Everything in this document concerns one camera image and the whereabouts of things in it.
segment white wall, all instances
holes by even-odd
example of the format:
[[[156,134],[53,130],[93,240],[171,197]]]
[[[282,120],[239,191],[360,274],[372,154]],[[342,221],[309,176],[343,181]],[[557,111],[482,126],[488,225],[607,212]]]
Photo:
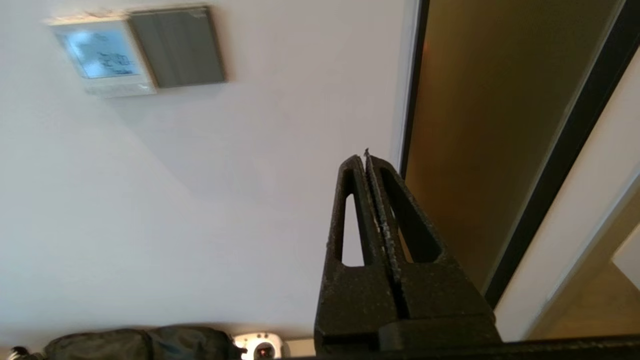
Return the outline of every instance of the white wall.
[[[337,167],[399,158],[415,1],[218,1],[228,83],[110,100],[42,24],[167,3],[3,3],[0,345],[193,322],[308,336]]]
[[[629,64],[496,308],[524,339],[640,171],[640,51]]]

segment black bag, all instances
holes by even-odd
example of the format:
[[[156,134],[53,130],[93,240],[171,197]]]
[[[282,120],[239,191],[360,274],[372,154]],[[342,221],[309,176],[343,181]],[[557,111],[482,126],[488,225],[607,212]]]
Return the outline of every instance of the black bag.
[[[49,360],[236,360],[241,355],[227,334],[200,326],[72,334],[53,340],[44,352]]]

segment black door frame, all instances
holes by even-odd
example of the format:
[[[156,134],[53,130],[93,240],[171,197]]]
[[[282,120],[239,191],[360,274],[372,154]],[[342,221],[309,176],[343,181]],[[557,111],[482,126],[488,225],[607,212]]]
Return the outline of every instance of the black door frame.
[[[421,0],[399,169],[403,178],[406,177],[409,160],[428,15],[429,1]],[[627,0],[605,40],[484,294],[492,307],[495,308],[498,304],[582,146],[635,55],[639,42],[640,0]]]

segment thermostat display screen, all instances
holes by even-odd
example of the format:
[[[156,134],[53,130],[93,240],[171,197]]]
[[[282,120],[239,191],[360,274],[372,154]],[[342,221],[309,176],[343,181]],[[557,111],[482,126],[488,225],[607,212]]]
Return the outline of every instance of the thermostat display screen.
[[[69,56],[88,79],[138,75],[129,44],[120,30],[78,31],[65,36]]]

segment white device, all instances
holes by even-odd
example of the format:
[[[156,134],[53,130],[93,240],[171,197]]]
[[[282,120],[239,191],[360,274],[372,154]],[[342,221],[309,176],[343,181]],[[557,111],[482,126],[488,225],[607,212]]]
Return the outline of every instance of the white device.
[[[49,25],[88,94],[118,97],[156,93],[126,14],[58,18]]]
[[[242,360],[280,359],[282,357],[282,340],[270,332],[253,332],[234,336],[234,344],[245,348]]]

